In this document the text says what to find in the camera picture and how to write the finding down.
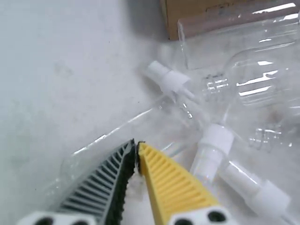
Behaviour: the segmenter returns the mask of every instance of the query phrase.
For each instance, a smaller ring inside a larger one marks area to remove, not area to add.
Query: transparent bottle
[[[223,72],[195,81],[197,101],[224,105],[222,124],[257,149],[282,136],[292,99],[300,97],[299,41],[242,51]]]
[[[262,180],[234,161],[224,163],[218,174],[257,215],[273,220],[282,219],[290,225],[298,224],[288,212],[290,196],[271,181]]]

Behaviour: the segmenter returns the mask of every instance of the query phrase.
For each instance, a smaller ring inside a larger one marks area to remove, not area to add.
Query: screw hole
[[[73,223],[72,225],[89,225],[89,224],[86,221],[80,220],[80,221]]]
[[[51,217],[44,217],[38,220],[35,225],[52,225],[53,219]]]
[[[226,217],[222,212],[212,211],[208,214],[208,219],[211,222],[224,222],[226,221]]]
[[[175,225],[194,225],[194,224],[190,220],[179,219],[179,220],[176,220]]]

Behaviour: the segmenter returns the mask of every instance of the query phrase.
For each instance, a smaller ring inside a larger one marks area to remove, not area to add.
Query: bottle mouth
[[[231,97],[232,84],[224,74],[207,75],[202,79],[202,94],[207,102],[222,102]]]
[[[254,149],[271,152],[281,136],[281,127],[272,125],[260,126],[255,128],[253,135],[249,137],[248,141],[250,147]]]

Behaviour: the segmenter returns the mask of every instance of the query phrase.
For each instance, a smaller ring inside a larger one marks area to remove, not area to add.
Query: white bottle cap
[[[204,131],[199,143],[212,145],[221,150],[225,155],[228,155],[233,141],[234,135],[230,130],[213,123]]]
[[[266,181],[259,192],[246,204],[259,216],[277,219],[285,214],[291,198],[272,182]]]
[[[191,173],[200,181],[205,182],[208,180],[212,182],[224,158],[224,154],[209,146],[207,146],[207,148],[201,149],[201,159],[196,159],[196,164],[192,168]]]
[[[146,76],[160,86],[161,91],[175,101],[174,93],[186,89],[186,85],[190,78],[180,72],[171,70],[153,61],[146,69]]]

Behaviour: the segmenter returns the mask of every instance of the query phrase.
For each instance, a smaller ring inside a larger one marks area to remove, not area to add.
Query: white table surface
[[[160,95],[138,67],[172,44],[159,0],[3,0],[0,27],[0,223],[14,224],[64,157]]]

